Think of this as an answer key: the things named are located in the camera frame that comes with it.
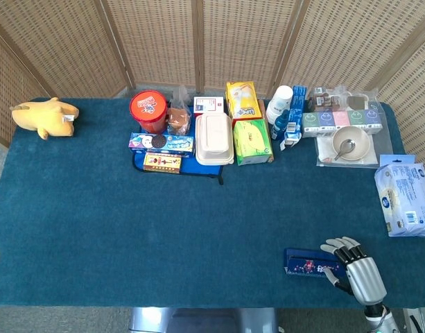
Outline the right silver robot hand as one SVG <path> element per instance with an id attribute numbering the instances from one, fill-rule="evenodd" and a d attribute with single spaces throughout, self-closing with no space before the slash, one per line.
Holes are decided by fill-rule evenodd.
<path id="1" fill-rule="evenodd" d="M 342 282 L 330 268 L 324 274 L 330 283 L 355 297 L 363 306 L 375 306 L 383 302 L 387 295 L 376 262 L 363 249 L 361 243 L 351 237 L 343 236 L 327 239 L 320 249 L 335 255 L 345 269 L 348 283 Z"/>

